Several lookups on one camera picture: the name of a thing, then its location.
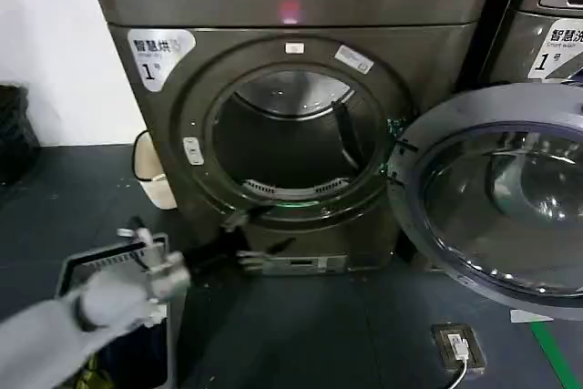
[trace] black bag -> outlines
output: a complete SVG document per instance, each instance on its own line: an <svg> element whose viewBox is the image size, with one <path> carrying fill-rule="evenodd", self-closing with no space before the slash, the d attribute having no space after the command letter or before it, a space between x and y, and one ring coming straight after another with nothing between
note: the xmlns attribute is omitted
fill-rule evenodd
<svg viewBox="0 0 583 389"><path fill-rule="evenodd" d="M38 139L26 117L26 90L0 85L0 185L17 182L35 163Z"/></svg>

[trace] round door opening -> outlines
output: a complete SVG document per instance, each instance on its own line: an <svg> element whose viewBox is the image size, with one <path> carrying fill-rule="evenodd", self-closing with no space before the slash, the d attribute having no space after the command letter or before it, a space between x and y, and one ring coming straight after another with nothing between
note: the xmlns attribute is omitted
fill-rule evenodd
<svg viewBox="0 0 583 389"><path fill-rule="evenodd" d="M537 131L469 131L436 146L419 179L421 212L439 244L488 280L581 295L583 143Z"/></svg>
<svg viewBox="0 0 583 389"><path fill-rule="evenodd" d="M212 128L222 169L270 200L306 201L346 189L368 166L378 117L362 93L307 70L241 85Z"/></svg>

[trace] open dryer door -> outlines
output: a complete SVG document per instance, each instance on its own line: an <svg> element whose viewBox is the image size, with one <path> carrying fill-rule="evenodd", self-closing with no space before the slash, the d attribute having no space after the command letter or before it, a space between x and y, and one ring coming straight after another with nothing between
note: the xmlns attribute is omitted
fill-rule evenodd
<svg viewBox="0 0 583 389"><path fill-rule="evenodd" d="M399 138L387 176L415 246L511 307L583 320L583 90L458 95Z"/></svg>

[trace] floor socket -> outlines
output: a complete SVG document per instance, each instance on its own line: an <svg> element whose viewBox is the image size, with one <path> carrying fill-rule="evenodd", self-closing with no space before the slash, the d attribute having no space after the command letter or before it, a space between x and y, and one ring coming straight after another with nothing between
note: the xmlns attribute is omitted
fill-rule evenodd
<svg viewBox="0 0 583 389"><path fill-rule="evenodd" d="M459 334L462 336L462 339L467 340L470 350L470 357L467 362L468 370L474 371L475 373L484 371L486 368L486 358L477 343L474 331L469 325L464 323L445 323L442 325L433 325L431 331L439 348L445 369L454 371L460 368L461 363L456 360L454 349L447 337L448 334Z"/></svg>

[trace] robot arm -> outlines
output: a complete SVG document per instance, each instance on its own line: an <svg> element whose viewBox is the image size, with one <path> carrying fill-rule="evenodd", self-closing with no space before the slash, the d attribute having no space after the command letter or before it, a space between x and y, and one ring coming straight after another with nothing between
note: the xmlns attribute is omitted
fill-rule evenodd
<svg viewBox="0 0 583 389"><path fill-rule="evenodd" d="M136 282L103 270L61 299L40 302L0 325L0 382L47 389L64 382L114 339L137 329L190 277L181 254L170 254Z"/></svg>
<svg viewBox="0 0 583 389"><path fill-rule="evenodd" d="M191 283L221 265L245 259L250 247L240 229L271 206L236 211L223 223L213 242L184 253L172 252L147 269L145 281L104 269L62 298L40 302L0 324L0 385L10 389L47 389L64 382L88 357L119 336L137 329ZM138 218L134 230L119 230L132 242L153 244ZM283 251L290 241L274 245Z"/></svg>

